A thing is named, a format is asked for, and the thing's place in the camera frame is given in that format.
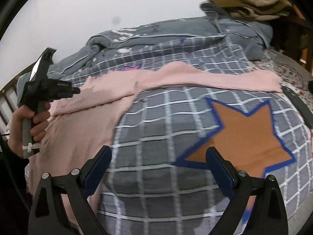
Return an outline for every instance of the wooden bed frame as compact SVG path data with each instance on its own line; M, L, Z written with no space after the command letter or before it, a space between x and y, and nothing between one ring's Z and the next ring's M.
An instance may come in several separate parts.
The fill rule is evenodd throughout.
M305 19L295 16L281 17L269 21L273 27L271 45L276 51L292 58L312 74L313 29ZM17 109L16 83L18 78L31 71L35 63L16 75L0 91L0 134L4 134L5 127Z

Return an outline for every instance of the black sleeve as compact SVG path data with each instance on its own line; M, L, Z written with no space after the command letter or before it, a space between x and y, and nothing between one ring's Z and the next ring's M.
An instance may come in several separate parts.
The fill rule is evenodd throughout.
M26 192L25 167L21 159L2 141L0 152L0 234L27 234L32 196Z

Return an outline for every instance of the pink cloth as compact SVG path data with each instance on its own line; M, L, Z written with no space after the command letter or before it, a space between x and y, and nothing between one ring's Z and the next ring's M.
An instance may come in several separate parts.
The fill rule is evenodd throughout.
M29 191L34 195L43 173L68 174L81 168L103 145L110 146L119 119L143 90L187 85L281 92L279 82L280 78L271 71L213 74L184 62L171 62L158 71L110 71L98 78L89 77L79 95L52 103L53 117L40 153L29 158ZM95 212L99 199L98 188L88 199ZM77 223L67 197L63 196L63 200L69 219Z

